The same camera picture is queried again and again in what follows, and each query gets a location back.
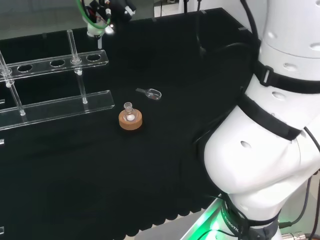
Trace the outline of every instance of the black cable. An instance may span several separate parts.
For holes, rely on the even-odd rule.
[[[232,235],[232,234],[230,234],[228,232],[225,232],[225,231],[222,231],[222,230],[219,230],[219,229],[211,229],[211,230],[205,231],[197,240],[201,240],[205,235],[207,235],[211,231],[217,231],[219,233],[223,233],[223,234],[228,235],[230,237],[235,237],[235,235]]]
[[[245,13],[248,17],[249,23],[250,23],[250,27],[251,27],[251,31],[252,31],[252,35],[253,35],[253,49],[254,49],[254,60],[258,59],[258,55],[259,55],[259,35],[258,35],[258,29],[257,29],[257,25],[255,22],[255,18],[252,15],[252,12],[250,11],[250,8],[247,4],[246,0],[240,0]]]
[[[87,8],[86,8],[86,5],[85,5],[85,0],[81,0],[81,4],[82,4],[83,10],[84,10],[86,16],[88,18],[90,18],[90,15],[88,14],[88,11],[87,11]]]
[[[318,218],[319,218],[319,205],[320,203],[320,181],[319,181],[319,187],[318,187],[318,198],[316,200],[316,210],[315,210],[315,220],[314,220],[314,226],[313,226],[313,229],[312,229],[312,232],[309,236],[309,240],[312,240],[315,233],[316,233],[316,230],[317,230],[317,227],[318,227]]]
[[[220,196],[210,196],[210,195],[207,195],[207,197],[221,199],[221,200],[225,201],[226,203],[228,203],[229,206],[230,206],[230,208],[233,210],[233,212],[235,212],[235,213],[238,215],[239,218],[242,218],[242,217],[244,218],[244,220],[245,220],[245,222],[246,222],[246,224],[247,224],[247,226],[246,226],[246,227],[248,228],[247,230],[249,230],[249,226],[248,226],[249,220],[248,220],[248,218],[246,217],[246,215],[245,215],[243,212],[241,212],[238,208],[236,208],[236,206],[232,203],[232,201],[231,201],[230,199],[227,201],[227,200],[223,199],[223,198],[220,197]],[[238,240],[240,240],[241,237],[242,237],[242,233],[243,233],[243,231],[244,231],[244,228],[243,228],[243,226],[242,226],[241,224],[238,224],[238,228],[239,228],[239,231],[238,231]]]
[[[300,221],[300,219],[303,217],[303,215],[305,214],[306,208],[307,208],[307,204],[308,204],[308,198],[309,198],[309,191],[310,191],[310,183],[311,183],[311,178],[310,177],[308,179],[308,183],[306,185],[306,193],[305,193],[305,198],[304,198],[304,204],[303,204],[303,208],[302,211],[300,213],[300,215],[298,216],[298,218],[294,221],[286,221],[286,222],[280,222],[279,223],[279,228],[280,229],[284,229],[284,228],[288,228],[291,227],[292,225],[296,224],[297,222]]]
[[[198,12],[200,11],[201,1],[202,1],[202,0],[198,0],[198,8],[197,8],[197,11],[198,11]]]
[[[226,49],[231,48],[231,47],[244,47],[244,48],[248,48],[248,49],[250,49],[250,50],[252,49],[252,46],[250,46],[250,45],[247,44],[247,43],[244,43],[244,42],[234,42],[234,43],[231,43],[231,44],[222,46],[222,47],[220,47],[220,48],[217,48],[217,49],[215,49],[213,52],[214,52],[214,53],[217,53],[217,52],[226,50]]]
[[[293,224],[296,224],[297,222],[299,222],[300,219],[301,219],[301,218],[303,217],[303,215],[305,214],[305,211],[306,211],[306,208],[307,208],[307,205],[308,205],[308,198],[309,198],[311,178],[312,178],[312,177],[310,177],[310,178],[308,179],[308,183],[307,183],[307,185],[306,185],[306,193],[305,193],[305,199],[304,199],[304,204],[303,204],[302,211],[301,211],[300,215],[298,216],[298,218],[292,222],[292,225],[293,225]]]
[[[198,7],[197,7],[197,13],[195,16],[195,37],[196,37],[196,42],[198,45],[200,57],[203,57],[207,51],[202,47],[200,37],[199,37],[199,28],[200,28],[200,13],[199,12],[200,12],[200,6],[201,6],[202,0],[197,0],[197,1],[198,1]]]
[[[305,234],[305,238],[309,239],[309,238],[310,238],[310,235],[311,235],[310,233],[306,233],[306,234]],[[312,239],[320,240],[320,235],[314,234],[313,237],[312,237]]]
[[[183,0],[183,8],[184,8],[184,14],[187,14],[188,12],[187,0]]]
[[[316,148],[320,152],[320,145],[319,145],[318,141],[316,140],[315,136],[310,132],[310,130],[307,127],[304,127],[304,130],[310,136],[310,138],[314,142]],[[316,200],[314,226],[313,226],[312,232],[311,232],[311,234],[309,236],[309,240],[312,240],[312,238],[314,237],[314,235],[316,233],[317,226],[318,226],[318,219],[319,219],[319,210],[320,210],[320,181],[319,181],[319,187],[318,187],[318,197],[317,197],[317,200]]]

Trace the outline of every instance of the cable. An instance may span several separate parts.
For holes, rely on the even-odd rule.
[[[77,3],[77,6],[80,10],[80,13],[81,15],[84,17],[85,20],[87,20],[87,22],[92,25],[93,27],[95,27],[96,29],[105,29],[106,27],[108,27],[108,25],[110,24],[110,19],[108,19],[107,21],[107,24],[105,26],[100,26],[100,25],[97,25],[95,23],[93,23],[90,18],[87,16],[87,13],[86,13],[86,9],[83,8],[83,5],[84,5],[84,0],[76,0],[76,3]]]
[[[247,4],[246,0],[240,0],[245,13],[248,17],[249,23],[250,23],[250,27],[251,27],[251,31],[252,31],[252,35],[253,35],[253,48],[254,48],[254,58],[258,59],[258,55],[259,55],[259,35],[258,35],[258,30],[257,30],[257,25],[255,22],[255,18],[252,15],[252,12],[250,11],[250,8]]]
[[[205,231],[197,240],[201,240],[205,235],[207,235],[207,234],[210,233],[211,231],[217,231],[217,232],[219,232],[219,233],[223,233],[223,234],[228,235],[228,236],[230,236],[230,237],[235,237],[235,235],[232,235],[232,234],[230,234],[230,233],[228,233],[228,232],[225,232],[225,231],[222,231],[222,230],[220,230],[220,229],[211,229],[211,230]]]
[[[308,183],[307,183],[307,185],[306,185],[306,193],[305,193],[305,199],[304,199],[304,205],[303,205],[302,211],[301,211],[300,215],[298,216],[298,218],[292,222],[292,225],[293,225],[293,224],[296,224],[297,222],[299,222],[300,219],[301,219],[301,218],[303,217],[303,215],[305,214],[305,211],[306,211],[306,208],[307,208],[307,204],[308,204],[308,197],[309,197],[309,191],[310,191],[311,178],[312,178],[312,177],[310,177],[310,178],[308,179]]]
[[[201,6],[201,1],[202,0],[197,0],[198,1],[198,7],[197,7],[197,13],[195,16],[195,37],[196,37],[196,42],[199,48],[199,54],[201,57],[203,57],[206,54],[206,49],[204,49],[201,45],[200,37],[199,37],[199,28],[200,28],[200,6]]]
[[[198,12],[200,11],[201,1],[202,1],[202,0],[198,0],[198,8],[197,8],[197,11],[198,11]]]
[[[310,136],[310,138],[314,142],[316,148],[320,152],[320,145],[319,145],[318,141],[316,140],[315,136],[310,132],[310,130],[307,127],[304,127],[304,130]],[[309,236],[309,240],[312,240],[314,235],[315,235],[315,233],[316,233],[317,226],[318,226],[318,219],[319,219],[319,210],[320,210],[320,181],[319,181],[319,187],[318,187],[318,197],[317,197],[317,200],[316,200],[314,226],[313,226],[312,232],[311,232],[311,234]]]
[[[188,12],[187,0],[183,0],[183,8],[184,8],[184,14],[187,14]]]
[[[303,215],[305,214],[306,208],[307,208],[307,204],[308,204],[308,197],[309,197],[309,191],[310,191],[310,183],[311,183],[311,178],[310,177],[308,179],[308,183],[306,185],[306,193],[305,193],[305,199],[304,199],[304,204],[303,204],[303,208],[302,211],[300,213],[300,215],[298,216],[298,218],[294,221],[286,221],[286,222],[280,222],[279,223],[279,228],[280,229],[284,229],[284,228],[288,228],[291,227],[292,225],[296,224],[297,222],[300,221],[300,219],[303,217]]]
[[[320,208],[320,181],[319,181],[319,187],[318,187],[318,198],[317,198],[317,201],[316,201],[316,210],[315,210],[315,220],[314,220],[314,226],[313,226],[313,230],[309,236],[309,240],[312,240],[315,233],[316,233],[316,230],[317,230],[317,226],[318,226],[318,218],[319,218],[319,208]]]
[[[210,195],[207,195],[207,197],[217,198],[217,199],[221,199],[221,200],[225,201],[227,204],[229,204],[230,208],[233,210],[233,212],[235,212],[235,213],[238,215],[239,218],[242,218],[242,217],[244,218],[246,224],[248,225],[249,220],[248,220],[248,218],[246,217],[246,215],[244,215],[243,212],[241,212],[239,209],[237,209],[236,206],[232,203],[232,201],[231,201],[230,199],[228,199],[228,201],[227,201],[227,200],[223,199],[223,198],[220,197],[220,196],[210,196]],[[244,228],[243,228],[243,226],[242,226],[241,224],[238,224],[238,227],[239,227],[238,240],[240,240],[241,237],[242,237],[242,233],[243,233],[243,231],[244,231]]]
[[[231,43],[231,44],[222,46],[222,47],[220,47],[220,48],[217,48],[217,49],[215,49],[213,52],[214,52],[214,53],[217,53],[217,52],[226,50],[226,49],[231,48],[231,47],[244,47],[244,48],[252,49],[252,46],[250,46],[250,45],[247,44],[247,43],[244,43],[244,42],[234,42],[234,43]]]
[[[309,239],[310,236],[311,236],[310,233],[306,233],[306,234],[305,234],[305,238],[307,238],[307,239]],[[312,239],[320,240],[320,235],[314,234],[314,235],[312,236]]]

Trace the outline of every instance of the clear plastic scoop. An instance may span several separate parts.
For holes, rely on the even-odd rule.
[[[137,88],[136,89],[137,92],[140,93],[144,93],[148,98],[153,99],[153,100],[159,100],[162,96],[161,92],[159,92],[158,90],[155,90],[153,88],[150,89],[141,89],[141,88]]]

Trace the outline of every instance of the rack hole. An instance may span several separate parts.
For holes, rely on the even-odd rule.
[[[54,61],[50,62],[50,65],[51,65],[52,67],[57,68],[57,67],[61,67],[61,66],[64,65],[65,63],[66,63],[65,60],[54,60]]]
[[[21,66],[18,66],[18,68],[17,68],[17,70],[18,70],[20,73],[27,73],[27,72],[29,72],[31,69],[32,69],[32,65],[31,65],[31,64],[21,65]]]
[[[99,54],[92,54],[86,57],[86,59],[90,62],[96,62],[101,58]]]

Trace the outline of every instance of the black strap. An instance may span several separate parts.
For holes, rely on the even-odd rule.
[[[223,218],[224,223],[227,225],[229,230],[236,236],[239,236],[239,233],[241,233],[241,239],[249,240],[249,239],[261,239],[261,240],[270,240],[272,237],[276,234],[278,230],[278,217],[280,212],[278,214],[265,221],[255,221],[255,220],[249,220],[246,222],[246,226],[248,229],[243,228],[245,220],[236,214],[233,213],[231,209],[227,209],[226,202],[222,203],[221,206],[221,215]],[[254,226],[265,226],[263,228],[251,228]]]
[[[260,84],[265,87],[272,86],[299,94],[320,94],[320,80],[310,81],[283,76],[275,73],[272,67],[265,66],[260,61],[257,61],[254,67],[254,74]]]
[[[287,139],[294,140],[301,132],[292,126],[285,124],[276,117],[263,110],[255,101],[243,94],[238,101],[239,108],[253,121],[271,133]]]

